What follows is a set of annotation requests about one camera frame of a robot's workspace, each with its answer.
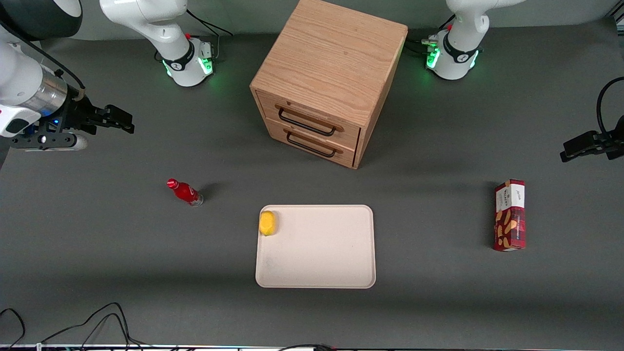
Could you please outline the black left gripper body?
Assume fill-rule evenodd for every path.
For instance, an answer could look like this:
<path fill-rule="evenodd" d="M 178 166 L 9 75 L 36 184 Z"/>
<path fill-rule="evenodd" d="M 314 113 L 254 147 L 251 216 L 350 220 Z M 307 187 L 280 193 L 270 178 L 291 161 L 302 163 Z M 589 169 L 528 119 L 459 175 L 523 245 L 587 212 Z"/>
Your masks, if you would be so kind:
<path fill-rule="evenodd" d="M 615 129 L 604 134 L 602 149 L 609 160 L 615 160 L 624 155 L 624 116 L 622 115 Z"/>

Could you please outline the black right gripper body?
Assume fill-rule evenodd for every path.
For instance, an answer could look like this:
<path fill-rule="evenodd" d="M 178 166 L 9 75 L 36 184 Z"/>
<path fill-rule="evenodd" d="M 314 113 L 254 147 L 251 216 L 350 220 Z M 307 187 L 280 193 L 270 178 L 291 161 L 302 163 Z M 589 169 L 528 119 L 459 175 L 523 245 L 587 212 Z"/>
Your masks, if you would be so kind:
<path fill-rule="evenodd" d="M 88 97 L 74 100 L 76 94 L 68 93 L 61 108 L 61 130 L 78 130 L 96 135 L 98 127 L 106 127 L 105 120 L 98 113 Z"/>

